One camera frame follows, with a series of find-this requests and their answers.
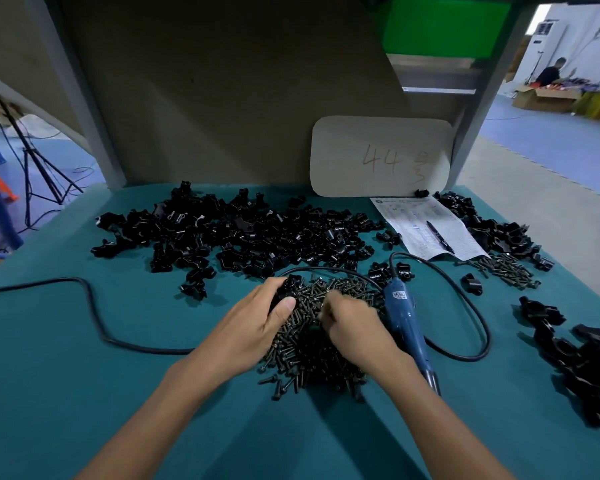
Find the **person's left hand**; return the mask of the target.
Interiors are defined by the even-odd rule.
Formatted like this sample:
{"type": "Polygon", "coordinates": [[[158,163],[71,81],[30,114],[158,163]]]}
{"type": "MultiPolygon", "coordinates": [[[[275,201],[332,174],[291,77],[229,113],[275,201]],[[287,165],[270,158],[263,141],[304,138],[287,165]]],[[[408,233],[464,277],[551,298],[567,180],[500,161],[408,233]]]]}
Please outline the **person's left hand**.
{"type": "Polygon", "coordinates": [[[285,277],[272,277],[237,302],[192,352],[195,370],[220,385],[256,365],[272,346],[264,323],[277,288],[285,277]]]}

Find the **person's right hand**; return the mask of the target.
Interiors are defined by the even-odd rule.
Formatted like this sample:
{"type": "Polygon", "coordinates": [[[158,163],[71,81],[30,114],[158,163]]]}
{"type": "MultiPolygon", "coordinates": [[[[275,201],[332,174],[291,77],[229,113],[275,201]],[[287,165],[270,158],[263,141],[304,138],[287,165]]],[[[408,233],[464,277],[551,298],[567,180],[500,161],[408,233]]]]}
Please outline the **person's right hand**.
{"type": "Polygon", "coordinates": [[[415,363],[396,345],[376,310],[354,298],[352,316],[324,329],[330,341],[351,363],[371,376],[415,363]]]}

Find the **person's right forearm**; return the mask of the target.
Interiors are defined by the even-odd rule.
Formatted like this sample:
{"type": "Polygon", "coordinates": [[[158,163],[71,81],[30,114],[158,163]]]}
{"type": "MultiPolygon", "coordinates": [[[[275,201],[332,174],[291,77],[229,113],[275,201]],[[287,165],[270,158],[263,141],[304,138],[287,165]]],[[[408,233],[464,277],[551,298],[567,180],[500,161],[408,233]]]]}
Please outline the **person's right forearm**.
{"type": "Polygon", "coordinates": [[[516,480],[400,350],[370,372],[400,412],[432,480],[516,480]]]}

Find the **large heap of black screws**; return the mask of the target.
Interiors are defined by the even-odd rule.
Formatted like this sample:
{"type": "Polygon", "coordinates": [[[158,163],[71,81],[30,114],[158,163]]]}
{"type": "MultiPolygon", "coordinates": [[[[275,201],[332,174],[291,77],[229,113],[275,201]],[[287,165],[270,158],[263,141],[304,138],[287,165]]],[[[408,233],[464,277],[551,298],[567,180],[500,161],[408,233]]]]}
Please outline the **large heap of black screws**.
{"type": "Polygon", "coordinates": [[[308,387],[326,387],[339,394],[348,393],[355,402],[364,403],[362,388],[367,384],[367,375],[333,345],[321,326],[319,313],[331,290],[383,308],[381,290],[368,276],[355,271],[330,267],[310,267],[309,270],[334,272],[336,276],[326,279],[312,274],[308,277],[302,275],[299,268],[285,272],[285,276],[305,277],[306,287],[296,310],[259,362],[258,373],[269,372],[269,375],[258,384],[274,386],[271,400],[275,402],[291,392],[298,394],[308,387]]]}

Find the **blue electric screwdriver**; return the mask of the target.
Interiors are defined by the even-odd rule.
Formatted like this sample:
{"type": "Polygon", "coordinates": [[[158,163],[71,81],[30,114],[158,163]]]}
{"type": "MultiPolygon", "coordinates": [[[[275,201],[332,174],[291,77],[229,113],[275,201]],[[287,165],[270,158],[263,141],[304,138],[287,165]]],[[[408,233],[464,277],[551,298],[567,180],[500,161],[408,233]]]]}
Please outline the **blue electric screwdriver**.
{"type": "Polygon", "coordinates": [[[424,335],[415,313],[415,302],[405,282],[393,277],[383,290],[384,305],[392,331],[398,333],[407,353],[414,359],[418,370],[437,395],[441,395],[438,378],[429,361],[424,335]]]}

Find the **wide pile of black clamps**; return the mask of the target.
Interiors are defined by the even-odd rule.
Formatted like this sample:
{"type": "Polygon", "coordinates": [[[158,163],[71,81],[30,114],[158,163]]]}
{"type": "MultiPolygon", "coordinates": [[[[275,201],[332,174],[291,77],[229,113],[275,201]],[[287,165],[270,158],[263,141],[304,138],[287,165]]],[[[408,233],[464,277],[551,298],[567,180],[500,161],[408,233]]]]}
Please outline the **wide pile of black clamps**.
{"type": "Polygon", "coordinates": [[[301,263],[357,271],[358,263],[374,254],[361,234],[386,228],[364,212],[314,207],[304,195],[277,210],[264,193],[251,198],[241,188],[225,201],[193,191],[190,182],[181,182],[152,210],[106,212],[96,218],[96,226],[113,238],[92,247],[94,257],[110,259],[151,247],[150,271],[187,270],[180,293],[197,301],[207,297],[206,281],[217,273],[212,257],[222,271],[259,279],[301,263]]]}

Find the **printed paper sheet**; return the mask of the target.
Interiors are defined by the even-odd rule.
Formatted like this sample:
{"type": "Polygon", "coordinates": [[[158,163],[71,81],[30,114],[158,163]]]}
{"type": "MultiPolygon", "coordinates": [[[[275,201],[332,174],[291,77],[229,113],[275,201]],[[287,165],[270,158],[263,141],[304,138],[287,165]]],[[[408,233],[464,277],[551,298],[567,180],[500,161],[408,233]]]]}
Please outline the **printed paper sheet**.
{"type": "Polygon", "coordinates": [[[461,220],[432,196],[426,198],[370,199],[382,217],[396,233],[408,252],[416,257],[431,260],[448,254],[460,261],[487,256],[467,231],[461,220]],[[455,250],[446,252],[433,236],[425,221],[430,221],[455,250]]]}

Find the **rounded cardboard sign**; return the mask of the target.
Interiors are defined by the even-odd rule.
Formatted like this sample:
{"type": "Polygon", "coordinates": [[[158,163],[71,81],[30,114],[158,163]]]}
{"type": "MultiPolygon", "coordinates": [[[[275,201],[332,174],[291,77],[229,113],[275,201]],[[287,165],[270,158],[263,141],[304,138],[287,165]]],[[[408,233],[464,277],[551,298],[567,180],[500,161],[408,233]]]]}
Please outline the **rounded cardboard sign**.
{"type": "Polygon", "coordinates": [[[326,198],[432,194],[447,183],[453,143],[444,120],[327,116],[312,129],[310,183],[326,198]]]}

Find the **small heap of black screws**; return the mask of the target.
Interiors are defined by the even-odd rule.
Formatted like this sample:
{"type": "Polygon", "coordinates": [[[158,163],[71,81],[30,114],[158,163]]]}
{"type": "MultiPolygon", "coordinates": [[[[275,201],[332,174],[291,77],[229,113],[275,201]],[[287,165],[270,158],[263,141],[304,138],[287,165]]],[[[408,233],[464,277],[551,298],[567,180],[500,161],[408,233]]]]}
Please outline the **small heap of black screws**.
{"type": "Polygon", "coordinates": [[[472,266],[484,277],[495,276],[504,283],[519,290],[538,289],[542,282],[534,274],[509,255],[488,255],[459,261],[456,266],[472,266]]]}

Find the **brown back board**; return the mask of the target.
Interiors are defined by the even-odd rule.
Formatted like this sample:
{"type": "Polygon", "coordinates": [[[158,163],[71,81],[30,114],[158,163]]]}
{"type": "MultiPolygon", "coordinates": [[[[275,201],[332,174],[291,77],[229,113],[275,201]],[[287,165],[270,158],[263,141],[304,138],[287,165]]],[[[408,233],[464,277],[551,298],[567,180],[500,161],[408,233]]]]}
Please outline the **brown back board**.
{"type": "Polygon", "coordinates": [[[326,116],[412,116],[360,0],[58,0],[128,185],[308,183],[326,116]]]}

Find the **teal table cover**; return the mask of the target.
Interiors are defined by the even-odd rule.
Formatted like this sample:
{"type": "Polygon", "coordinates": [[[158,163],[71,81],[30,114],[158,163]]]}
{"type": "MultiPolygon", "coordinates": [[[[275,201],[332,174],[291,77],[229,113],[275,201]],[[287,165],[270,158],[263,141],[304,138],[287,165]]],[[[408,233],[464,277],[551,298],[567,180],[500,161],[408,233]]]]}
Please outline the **teal table cover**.
{"type": "MultiPolygon", "coordinates": [[[[186,271],[151,273],[153,250],[113,259],[90,250],[109,234],[105,212],[152,210],[176,183],[110,191],[91,185],[0,264],[0,287],[74,276],[95,291],[115,338],[147,347],[191,348],[258,283],[223,273],[197,302],[179,294],[186,271]]],[[[520,480],[600,480],[600,428],[588,428],[579,402],[535,347],[519,297],[556,306],[557,335],[584,323],[600,328],[600,297],[561,265],[536,273],[521,292],[491,277],[471,297],[492,347],[476,363],[436,352],[442,398],[520,480]]],[[[177,357],[144,355],[100,341],[84,291],[56,283],[0,293],[0,480],[69,479],[142,405],[177,357]]],[[[365,401],[333,387],[294,388],[273,401],[272,373],[249,371],[220,387],[163,463],[158,479],[424,480],[426,469],[399,413],[369,381],[365,401]]]]}

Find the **open cardboard box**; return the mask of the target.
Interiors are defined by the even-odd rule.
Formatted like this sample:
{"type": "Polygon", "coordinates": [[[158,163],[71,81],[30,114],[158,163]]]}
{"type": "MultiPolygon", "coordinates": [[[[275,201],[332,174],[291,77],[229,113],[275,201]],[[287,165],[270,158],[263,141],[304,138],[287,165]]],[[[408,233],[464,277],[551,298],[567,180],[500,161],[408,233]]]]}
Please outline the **open cardboard box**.
{"type": "Polygon", "coordinates": [[[528,111],[567,113],[580,99],[579,88],[533,88],[520,86],[512,99],[512,106],[528,111]]]}

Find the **green panel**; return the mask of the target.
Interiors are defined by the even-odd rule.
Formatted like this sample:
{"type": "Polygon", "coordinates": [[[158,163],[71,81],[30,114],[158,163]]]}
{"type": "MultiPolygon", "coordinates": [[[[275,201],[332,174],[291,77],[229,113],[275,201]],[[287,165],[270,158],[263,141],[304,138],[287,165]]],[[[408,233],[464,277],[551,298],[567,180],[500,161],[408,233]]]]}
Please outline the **green panel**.
{"type": "Polygon", "coordinates": [[[488,0],[386,0],[371,12],[387,54],[485,59],[510,10],[488,0]]]}

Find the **white standing air conditioner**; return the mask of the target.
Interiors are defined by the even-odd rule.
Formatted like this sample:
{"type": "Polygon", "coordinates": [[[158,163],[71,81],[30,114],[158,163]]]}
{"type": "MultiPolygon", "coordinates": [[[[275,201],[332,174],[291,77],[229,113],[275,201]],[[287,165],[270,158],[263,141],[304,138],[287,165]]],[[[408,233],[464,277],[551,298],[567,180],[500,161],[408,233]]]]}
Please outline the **white standing air conditioner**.
{"type": "Polygon", "coordinates": [[[536,26],[519,67],[523,76],[522,83],[525,85],[534,79],[534,72],[544,55],[544,49],[554,24],[555,20],[545,20],[536,26]]]}

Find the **yellow crate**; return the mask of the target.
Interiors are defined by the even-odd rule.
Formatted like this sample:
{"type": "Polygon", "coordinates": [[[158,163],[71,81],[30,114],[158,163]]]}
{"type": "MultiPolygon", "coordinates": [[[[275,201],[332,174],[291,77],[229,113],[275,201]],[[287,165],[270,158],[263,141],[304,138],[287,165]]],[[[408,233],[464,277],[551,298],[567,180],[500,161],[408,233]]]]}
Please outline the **yellow crate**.
{"type": "Polygon", "coordinates": [[[574,103],[571,112],[591,120],[600,120],[600,91],[584,92],[574,103]]]}

